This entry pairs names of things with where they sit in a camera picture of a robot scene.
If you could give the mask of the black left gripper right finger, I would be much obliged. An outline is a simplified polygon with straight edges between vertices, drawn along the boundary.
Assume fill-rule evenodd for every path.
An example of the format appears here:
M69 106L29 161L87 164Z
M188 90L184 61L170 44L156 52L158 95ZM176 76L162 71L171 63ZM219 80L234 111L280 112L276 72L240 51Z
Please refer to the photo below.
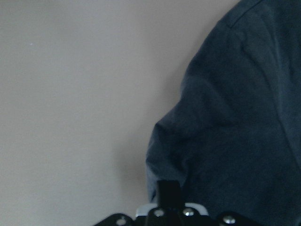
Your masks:
M182 193L178 181L173 181L173 209L180 209L182 207Z

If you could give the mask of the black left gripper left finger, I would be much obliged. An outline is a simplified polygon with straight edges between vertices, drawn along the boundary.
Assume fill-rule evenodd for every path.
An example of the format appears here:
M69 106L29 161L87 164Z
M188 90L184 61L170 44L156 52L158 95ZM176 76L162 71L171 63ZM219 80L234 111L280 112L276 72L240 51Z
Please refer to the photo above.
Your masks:
M160 208L171 210L172 200L171 200L171 187L173 182L171 180L159 180L157 182L157 204Z

